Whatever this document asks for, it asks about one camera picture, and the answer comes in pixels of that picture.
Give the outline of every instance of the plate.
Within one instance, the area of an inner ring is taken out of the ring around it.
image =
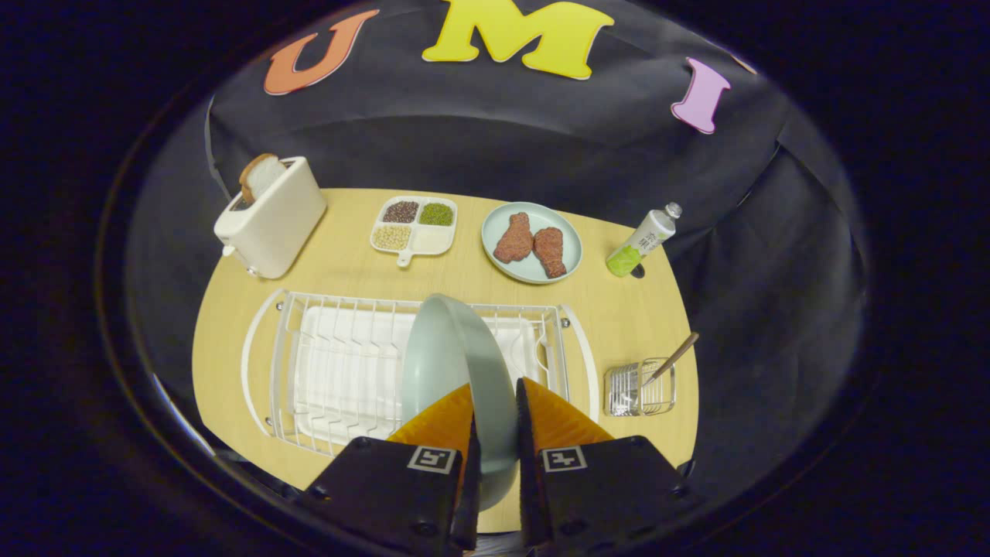
[[[420,306],[402,367],[402,421],[471,383],[481,446],[480,507],[494,506],[516,479],[518,410],[509,370],[488,325],[467,304],[433,294]]]
[[[412,222],[401,223],[401,222],[385,222],[385,211],[388,210],[393,204],[399,201],[415,201],[419,204],[416,208],[416,216],[413,217]],[[440,205],[446,205],[453,211],[453,221],[448,225],[433,225],[433,224],[420,224],[420,217],[423,215],[423,208],[430,203],[439,203]],[[379,228],[384,227],[400,227],[408,228],[410,231],[409,240],[406,242],[406,246],[401,250],[390,250],[387,248],[381,248],[374,243],[374,234]],[[453,234],[457,229],[457,204],[449,199],[442,197],[427,197],[423,195],[399,195],[392,197],[381,206],[378,210],[378,217],[375,219],[374,225],[371,227],[371,236],[368,237],[368,242],[371,247],[378,250],[379,252],[386,252],[390,254],[398,254],[399,257],[396,260],[396,264],[399,267],[409,267],[409,262],[413,259],[413,256],[423,255],[423,256],[438,256],[445,253],[450,249],[450,244],[453,243]],[[425,239],[426,236],[432,236],[429,245],[418,246],[421,239]]]
[[[498,241],[502,239],[502,235],[509,229],[509,217],[516,213],[527,213],[530,215],[530,232],[534,235],[541,229],[549,226],[560,229],[560,232],[563,233],[563,264],[567,268],[567,273],[557,278],[547,278],[544,266],[534,253],[530,253],[522,261],[514,261],[508,264],[495,259],[493,254],[495,248],[498,246]],[[583,258],[581,237],[577,235],[577,231],[567,222],[567,219],[560,216],[553,209],[528,201],[506,203],[488,213],[485,222],[481,224],[481,244],[484,246],[485,253],[488,254],[488,259],[502,273],[513,279],[530,284],[550,284],[551,282],[564,280],[577,271],[577,267],[581,264],[581,259]]]

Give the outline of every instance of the chopstick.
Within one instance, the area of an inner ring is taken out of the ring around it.
[[[699,335],[698,333],[691,333],[690,335],[688,335],[687,339],[685,339],[684,342],[680,345],[680,348],[678,348],[676,352],[671,354],[670,358],[667,358],[667,361],[664,362],[663,365],[660,366],[655,372],[653,372],[653,375],[646,380],[646,383],[643,384],[643,387],[646,387],[647,385],[653,383],[654,381],[656,381],[656,378],[663,375],[663,372],[669,370],[670,367],[673,366],[674,363],[677,362],[677,360],[680,359],[680,357],[683,356],[685,352],[687,352],[688,348],[691,348],[691,346],[694,343],[698,342],[699,338],[701,338],[701,335]]]

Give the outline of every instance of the wooden table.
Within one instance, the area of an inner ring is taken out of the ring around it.
[[[632,233],[629,227],[561,213],[577,230],[584,259],[573,276],[545,285],[516,281],[498,271],[481,247],[480,229],[488,213],[503,203],[492,199],[441,195],[457,204],[453,245],[440,256],[416,256],[407,269],[396,256],[368,245],[371,224],[382,204],[395,195],[433,195],[386,189],[323,189],[327,212],[289,272],[278,280],[250,276],[235,258],[221,258],[213,272],[196,322],[192,372],[203,422],[231,448],[272,476],[306,489],[332,457],[308,451],[259,431],[250,416],[241,383],[242,349],[258,309],[279,288],[363,298],[422,300],[441,292],[468,303],[513,305],[568,304],[589,340],[597,388],[605,371],[647,357],[672,353],[690,334],[687,315],[662,247],[643,261],[645,277],[616,278],[605,258]],[[277,311],[258,322],[251,349],[251,398],[261,419],[268,408],[268,374]],[[574,327],[563,329],[570,401],[590,414],[589,386]],[[599,408],[601,399],[596,401]],[[653,416],[611,417],[599,423],[615,437],[645,436],[678,466],[691,458],[698,426],[698,381],[694,350],[677,363],[677,403]],[[517,487],[478,517],[479,532],[520,529]]]

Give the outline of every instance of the bottle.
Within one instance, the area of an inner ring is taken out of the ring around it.
[[[667,203],[662,211],[653,209],[636,229],[636,232],[623,242],[605,260],[605,266],[616,277],[628,275],[649,252],[656,249],[677,231],[674,221],[680,218],[681,208],[677,203]]]

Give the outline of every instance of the white toaster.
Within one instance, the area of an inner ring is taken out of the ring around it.
[[[238,193],[213,225],[224,256],[237,257],[248,273],[265,279],[285,275],[327,210],[306,158],[281,161],[287,170],[254,203]]]

